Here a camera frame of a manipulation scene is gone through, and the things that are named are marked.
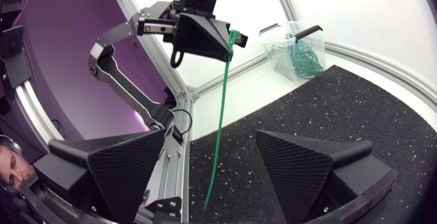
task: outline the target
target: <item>cable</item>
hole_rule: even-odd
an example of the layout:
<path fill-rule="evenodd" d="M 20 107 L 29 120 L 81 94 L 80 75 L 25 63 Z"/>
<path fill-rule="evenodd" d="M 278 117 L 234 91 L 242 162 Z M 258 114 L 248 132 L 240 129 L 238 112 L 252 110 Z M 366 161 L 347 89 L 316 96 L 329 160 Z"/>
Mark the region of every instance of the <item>cable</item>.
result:
<path fill-rule="evenodd" d="M 64 131 L 64 127 L 62 126 L 62 123 L 58 120 L 58 119 L 53 119 L 53 120 L 51 120 L 52 121 L 52 123 L 53 123 L 53 125 L 54 125 L 54 123 L 56 123 L 57 124 L 57 128 L 56 128 L 56 130 L 59 132 L 59 134 L 61 134 L 61 136 L 63 137 L 63 138 L 65 138 L 65 131 Z"/>
<path fill-rule="evenodd" d="M 26 2 L 25 2 L 25 4 L 24 4 L 23 8 L 21 9 L 20 14 L 15 18 L 15 21 L 12 23 L 12 26 L 14 26 L 14 25 L 16 24 L 16 21 L 18 21 L 18 19 L 20 18 L 21 14 L 25 11 L 25 8 L 26 8 L 26 5 L 27 5 L 27 2 L 29 2 L 29 0 L 26 0 Z"/>
<path fill-rule="evenodd" d="M 40 150 L 40 148 L 37 148 L 36 146 L 34 146 L 32 143 L 30 143 L 27 139 L 25 139 L 19 132 L 17 132 L 17 130 L 15 130 L 14 128 L 12 128 L 12 126 L 9 124 L 9 122 L 8 121 L 6 121 L 6 119 L 2 116 L 2 115 L 0 115 L 0 120 L 4 123 L 4 124 L 6 124 L 6 126 L 10 129 L 10 130 L 12 130 L 12 132 L 14 132 L 18 137 L 20 137 L 20 139 L 22 139 L 26 144 L 28 144 L 28 145 L 30 145 L 34 150 L 36 150 L 39 154 L 40 154 L 40 156 L 42 156 L 42 155 L 45 155 L 45 153 L 44 152 L 42 152 L 41 150 Z"/>
<path fill-rule="evenodd" d="M 191 129 L 191 126 L 193 125 L 193 117 L 191 116 L 191 114 L 187 110 L 184 110 L 184 109 L 173 110 L 173 112 L 175 112 L 175 111 L 183 111 L 190 117 L 190 126 L 188 127 L 188 129 L 185 132 L 181 133 L 181 135 L 184 135 L 185 133 L 187 133 Z"/>
<path fill-rule="evenodd" d="M 35 72 L 33 71 L 32 61 L 30 60 L 29 52 L 27 51 L 27 47 L 26 47 L 26 44 L 25 44 L 24 41 L 23 41 L 23 46 L 25 47 L 26 54 L 27 54 L 27 59 L 29 60 L 30 68 L 32 70 L 32 79 L 33 79 L 33 86 L 34 86 L 34 89 L 35 89 L 35 95 L 38 96 L 37 93 L 36 93 Z"/>
<path fill-rule="evenodd" d="M 287 33 L 287 39 L 293 38 L 293 35 Z M 323 67 L 319 64 L 319 59 L 313 49 L 302 41 L 299 41 L 288 47 L 288 54 L 294 66 L 294 72 L 297 77 L 311 79 L 323 72 Z"/>
<path fill-rule="evenodd" d="M 229 33 L 229 42 L 228 47 L 232 52 L 232 46 L 234 45 L 236 39 L 240 35 L 239 31 L 231 30 Z M 225 67 L 225 76 L 223 77 L 223 92 L 221 96 L 221 111 L 220 111 L 220 120 L 218 121 L 218 130 L 217 130 L 217 140 L 216 140 L 216 150 L 214 152 L 214 164 L 212 166 L 212 174 L 210 180 L 210 187 L 208 188 L 208 194 L 206 195 L 205 204 L 203 205 L 203 211 L 206 210 L 206 206 L 208 206 L 208 201 L 210 200 L 212 185 L 214 184 L 214 178 L 216 175 L 217 168 L 217 160 L 219 159 L 219 148 L 220 148 L 220 136 L 221 136 L 221 124 L 223 121 L 223 111 L 225 110 L 225 98 L 226 98 L 226 84 L 227 84 L 227 73 L 229 72 L 229 63 L 231 62 L 232 54 L 229 56 L 229 59 L 226 62 Z"/>

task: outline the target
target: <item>black cable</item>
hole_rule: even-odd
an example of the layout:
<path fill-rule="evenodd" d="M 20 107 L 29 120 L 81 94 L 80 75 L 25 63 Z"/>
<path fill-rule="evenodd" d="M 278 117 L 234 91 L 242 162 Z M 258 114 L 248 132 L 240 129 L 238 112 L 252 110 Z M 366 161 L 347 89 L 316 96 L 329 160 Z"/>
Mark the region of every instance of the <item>black cable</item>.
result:
<path fill-rule="evenodd" d="M 65 131 L 64 131 L 64 127 L 62 126 L 62 123 L 58 120 L 58 119 L 53 119 L 53 120 L 51 120 L 52 121 L 52 123 L 56 123 L 57 124 L 57 128 L 56 128 L 56 130 L 61 134 L 61 136 L 63 137 L 63 138 L 65 138 Z"/>
<path fill-rule="evenodd" d="M 186 132 L 188 132 L 191 129 L 191 126 L 193 125 L 193 117 L 191 116 L 191 114 L 187 110 L 184 110 L 184 109 L 176 109 L 176 110 L 173 110 L 173 112 L 174 111 L 183 111 L 183 112 L 187 113 L 188 116 L 190 117 L 190 126 L 188 127 L 188 129 L 185 132 L 181 133 L 181 135 L 184 135 Z"/>
<path fill-rule="evenodd" d="M 12 128 L 12 126 L 9 124 L 9 122 L 6 121 L 6 119 L 5 119 L 2 115 L 0 115 L 0 120 L 1 120 L 4 124 L 6 124 L 6 126 L 7 126 L 10 130 L 12 130 L 12 132 L 14 132 L 18 137 L 20 137 L 20 139 L 22 139 L 26 144 L 30 145 L 34 150 L 36 150 L 36 151 L 40 154 L 40 156 L 46 154 L 46 153 L 42 152 L 42 151 L 40 150 L 40 148 L 37 148 L 37 147 L 34 146 L 32 143 L 30 143 L 27 139 L 25 139 L 25 138 L 24 138 L 24 137 L 23 137 L 19 132 L 17 132 L 17 130 L 15 130 L 14 128 Z"/>
<path fill-rule="evenodd" d="M 27 51 L 27 47 L 26 47 L 26 44 L 25 44 L 24 41 L 23 41 L 23 46 L 25 47 L 25 51 L 26 51 L 26 54 L 27 54 L 27 59 L 29 60 L 29 65 L 30 65 L 30 68 L 32 70 L 32 80 L 33 80 L 33 88 L 35 89 L 35 95 L 38 97 L 38 95 L 36 94 L 35 72 L 33 71 L 32 61 L 30 60 L 29 52 Z"/>

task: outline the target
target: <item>speckled carpet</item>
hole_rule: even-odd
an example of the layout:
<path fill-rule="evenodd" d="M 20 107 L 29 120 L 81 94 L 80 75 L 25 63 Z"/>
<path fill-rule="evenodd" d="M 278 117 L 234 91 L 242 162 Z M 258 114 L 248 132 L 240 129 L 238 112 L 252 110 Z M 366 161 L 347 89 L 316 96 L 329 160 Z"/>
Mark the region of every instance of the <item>speckled carpet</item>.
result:
<path fill-rule="evenodd" d="M 333 141 L 372 141 L 372 154 L 399 173 L 401 186 L 379 223 L 408 219 L 437 158 L 436 132 L 422 117 L 373 83 L 333 66 L 223 128 L 219 168 L 205 212 L 216 133 L 191 142 L 190 223 L 285 222 L 255 145 L 258 129 Z"/>

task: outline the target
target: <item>black handle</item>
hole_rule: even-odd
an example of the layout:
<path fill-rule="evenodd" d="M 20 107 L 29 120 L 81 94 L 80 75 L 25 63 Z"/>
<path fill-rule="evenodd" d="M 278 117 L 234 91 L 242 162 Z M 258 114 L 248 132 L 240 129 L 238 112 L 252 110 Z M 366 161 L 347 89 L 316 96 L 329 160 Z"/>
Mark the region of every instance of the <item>black handle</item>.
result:
<path fill-rule="evenodd" d="M 310 34 L 316 32 L 317 30 L 323 31 L 323 28 L 321 28 L 319 25 L 316 25 L 316 26 L 312 26 L 309 29 L 306 29 L 300 33 L 295 34 L 294 37 L 296 37 L 296 43 L 298 42 L 298 40 L 302 39 L 303 37 L 309 36 Z"/>

